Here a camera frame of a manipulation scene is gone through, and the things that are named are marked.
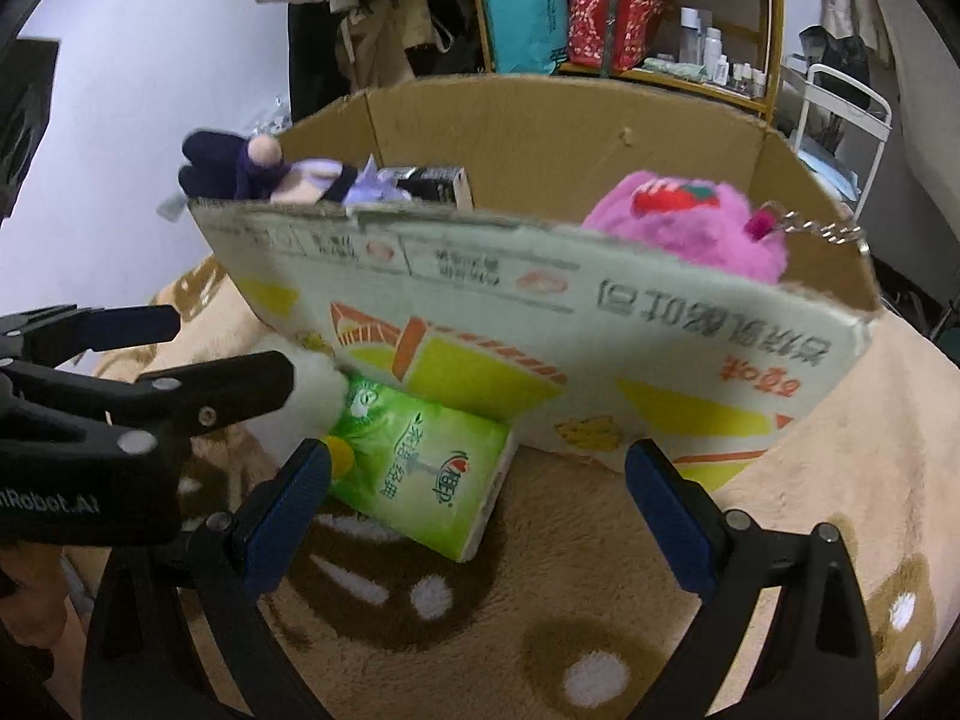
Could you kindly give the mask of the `person's left hand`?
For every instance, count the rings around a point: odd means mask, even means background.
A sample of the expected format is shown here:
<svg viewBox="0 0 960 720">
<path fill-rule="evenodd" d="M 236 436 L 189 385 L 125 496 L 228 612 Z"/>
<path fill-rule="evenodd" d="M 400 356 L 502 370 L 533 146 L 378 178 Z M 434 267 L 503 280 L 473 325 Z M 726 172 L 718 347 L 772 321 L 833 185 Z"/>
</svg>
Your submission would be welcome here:
<svg viewBox="0 0 960 720">
<path fill-rule="evenodd" d="M 68 598 L 61 555 L 52 544 L 3 546 L 2 572 L 16 590 L 2 600 L 2 622 L 18 644 L 52 652 L 47 687 L 71 718 L 80 718 L 86 634 Z"/>
</svg>

